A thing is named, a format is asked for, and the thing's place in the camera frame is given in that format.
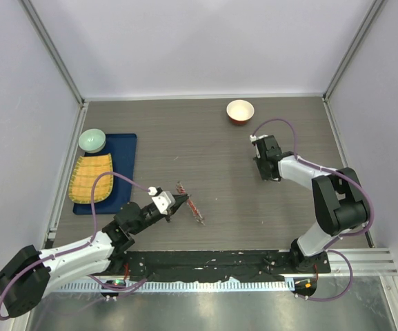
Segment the red plastic handle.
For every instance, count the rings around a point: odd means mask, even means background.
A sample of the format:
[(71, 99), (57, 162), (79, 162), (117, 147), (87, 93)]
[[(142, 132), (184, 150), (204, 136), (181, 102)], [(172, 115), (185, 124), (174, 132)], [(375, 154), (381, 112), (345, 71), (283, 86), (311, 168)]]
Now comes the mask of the red plastic handle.
[[(186, 191), (183, 187), (179, 186), (177, 188), (177, 191), (179, 194), (186, 194)], [(201, 214), (200, 214), (199, 210), (197, 209), (197, 207), (195, 206), (195, 204), (191, 201), (190, 198), (187, 201), (187, 203), (188, 203), (188, 206), (190, 207), (190, 209), (192, 210), (192, 213), (194, 214), (194, 216), (199, 219), (201, 217)]]

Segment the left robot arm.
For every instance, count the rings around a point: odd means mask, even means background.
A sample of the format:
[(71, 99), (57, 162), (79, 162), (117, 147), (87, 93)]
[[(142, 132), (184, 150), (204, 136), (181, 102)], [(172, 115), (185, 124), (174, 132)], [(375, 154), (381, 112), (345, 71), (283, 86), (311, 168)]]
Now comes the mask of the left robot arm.
[(33, 245), (20, 249), (0, 271), (0, 321), (35, 308), (53, 290), (84, 276), (106, 271), (119, 274), (132, 236), (171, 216), (188, 200), (187, 194), (162, 192), (150, 204), (124, 204), (113, 220), (91, 236), (51, 249)]

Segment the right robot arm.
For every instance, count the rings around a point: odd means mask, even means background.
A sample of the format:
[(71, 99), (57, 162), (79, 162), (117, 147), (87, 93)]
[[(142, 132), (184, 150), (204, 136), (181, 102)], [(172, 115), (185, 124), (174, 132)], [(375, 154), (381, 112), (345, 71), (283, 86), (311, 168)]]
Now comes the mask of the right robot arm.
[(372, 208), (353, 169), (325, 168), (294, 152), (284, 152), (272, 135), (251, 135), (250, 142), (264, 181), (289, 180), (312, 192), (315, 223), (291, 243), (289, 262), (293, 270), (311, 270), (331, 243), (370, 223)]

